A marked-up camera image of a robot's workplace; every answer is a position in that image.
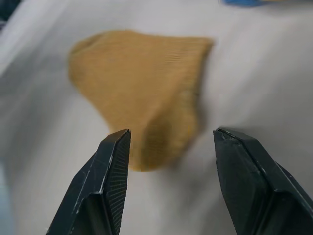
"white fabric surface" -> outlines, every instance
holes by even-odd
[[[256,8],[218,0],[28,0],[0,35],[0,156],[15,230],[45,234],[80,167],[108,134],[71,86],[67,53],[99,31],[207,36],[203,133],[172,169],[129,173],[121,235],[235,235],[212,131],[257,138],[313,197],[313,2]]]

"knit fabric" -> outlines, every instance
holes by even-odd
[[[70,52],[69,78],[110,132],[131,130],[131,169],[172,163],[195,136],[201,65],[212,46],[208,38],[111,31]]]

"white cloth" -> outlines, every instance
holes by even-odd
[[[74,174],[107,135],[71,86],[67,53],[99,31],[208,36],[200,106],[206,125],[172,169],[129,173],[121,235],[235,235],[212,131],[257,138],[313,197],[313,4],[256,8],[218,0],[28,0],[0,35],[0,156],[15,230],[42,235]]]

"blue object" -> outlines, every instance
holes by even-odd
[[[224,0],[226,4],[238,5],[238,6],[260,6],[267,2],[261,0]]]

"table surface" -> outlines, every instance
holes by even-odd
[[[313,2],[255,8],[218,0],[24,1],[0,35],[0,156],[17,234],[42,235],[108,128],[70,84],[67,54],[114,29],[215,39],[202,133],[174,167],[129,172],[121,235],[235,235],[212,131],[257,138],[313,197]]]

